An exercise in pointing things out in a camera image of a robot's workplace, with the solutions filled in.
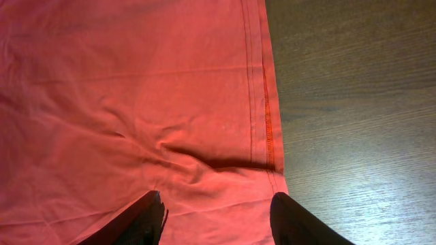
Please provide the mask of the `orange-red t-shirt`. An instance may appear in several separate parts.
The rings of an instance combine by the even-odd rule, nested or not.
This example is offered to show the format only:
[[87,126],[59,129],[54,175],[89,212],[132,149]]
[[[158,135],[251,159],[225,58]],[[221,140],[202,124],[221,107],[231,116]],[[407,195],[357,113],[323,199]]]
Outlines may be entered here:
[[154,192],[162,244],[272,244],[283,168],[264,1],[1,2],[2,244],[78,244]]

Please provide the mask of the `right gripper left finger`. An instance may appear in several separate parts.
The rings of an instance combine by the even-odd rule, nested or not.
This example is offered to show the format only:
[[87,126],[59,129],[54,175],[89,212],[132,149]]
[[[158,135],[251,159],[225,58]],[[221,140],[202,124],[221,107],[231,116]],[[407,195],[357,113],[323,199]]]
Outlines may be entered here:
[[150,191],[79,245],[158,245],[169,210]]

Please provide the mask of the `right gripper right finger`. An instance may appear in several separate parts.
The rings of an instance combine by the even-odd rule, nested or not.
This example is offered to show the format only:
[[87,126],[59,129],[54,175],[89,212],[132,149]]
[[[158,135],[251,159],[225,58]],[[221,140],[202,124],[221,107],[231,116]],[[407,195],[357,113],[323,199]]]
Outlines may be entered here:
[[283,192],[271,200],[270,227],[276,245],[354,245]]

